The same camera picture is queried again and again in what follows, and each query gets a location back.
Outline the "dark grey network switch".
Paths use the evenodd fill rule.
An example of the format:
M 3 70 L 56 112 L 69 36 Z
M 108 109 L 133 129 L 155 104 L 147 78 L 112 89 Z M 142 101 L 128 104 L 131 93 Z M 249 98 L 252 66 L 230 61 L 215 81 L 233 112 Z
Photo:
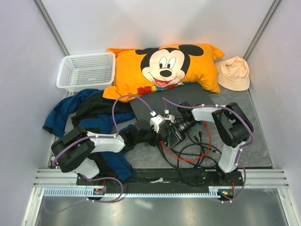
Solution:
M 209 97 L 208 93 L 198 84 L 190 83 L 186 85 L 181 85 L 172 89 L 157 91 L 154 93 L 149 93 L 141 97 L 143 101 L 139 99 L 134 99 L 130 101 L 130 105 L 135 113 L 137 123 L 134 125 L 134 137 L 139 142 L 139 138 L 144 134 L 144 131 L 152 128 L 150 125 L 151 114 L 148 107 L 145 105 L 146 102 L 152 110 L 157 114 L 164 116 L 164 110 L 167 107 L 169 113 L 175 116 L 175 123 L 179 121 L 186 121 L 188 124 L 188 130 L 190 130 L 198 122 L 193 119 L 190 109 L 179 108 L 174 105 L 166 104 L 162 98 L 183 105 L 183 106 L 196 106 L 201 104 L 211 105 L 213 101 Z M 168 128 L 170 121 L 165 121 L 160 125 L 161 129 L 161 139 L 167 142 Z

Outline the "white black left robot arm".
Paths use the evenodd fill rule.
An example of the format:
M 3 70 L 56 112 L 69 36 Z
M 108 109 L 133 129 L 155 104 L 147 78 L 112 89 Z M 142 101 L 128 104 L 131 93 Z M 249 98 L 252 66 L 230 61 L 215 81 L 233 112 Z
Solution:
M 151 118 L 150 122 L 140 120 L 115 134 L 88 132 L 76 127 L 51 146 L 54 160 L 63 173 L 75 171 L 87 177 L 93 185 L 103 181 L 100 164 L 93 160 L 95 153 L 117 154 L 133 150 L 137 144 L 155 145 L 158 142 L 162 120 Z

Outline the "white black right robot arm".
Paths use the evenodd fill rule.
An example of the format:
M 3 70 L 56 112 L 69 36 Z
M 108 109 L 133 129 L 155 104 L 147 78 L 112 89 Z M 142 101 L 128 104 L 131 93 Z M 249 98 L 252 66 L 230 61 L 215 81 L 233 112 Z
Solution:
M 165 98 L 164 102 L 179 108 L 190 109 L 195 121 L 212 122 L 223 142 L 222 156 L 218 162 L 216 182 L 227 185 L 232 180 L 232 172 L 238 168 L 238 160 L 243 148 L 253 140 L 253 126 L 236 102 L 227 105 L 183 106 Z

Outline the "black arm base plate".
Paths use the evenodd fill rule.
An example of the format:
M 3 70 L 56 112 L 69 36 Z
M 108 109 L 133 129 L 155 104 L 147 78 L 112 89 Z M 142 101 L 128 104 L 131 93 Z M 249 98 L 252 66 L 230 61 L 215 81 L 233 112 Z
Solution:
M 243 185 L 243 178 L 240 171 L 235 171 L 229 178 L 223 178 L 215 169 L 197 168 L 189 172 L 179 172 L 172 168 L 155 168 L 137 169 L 121 183 L 123 191 L 203 191 L 211 186 L 237 188 Z

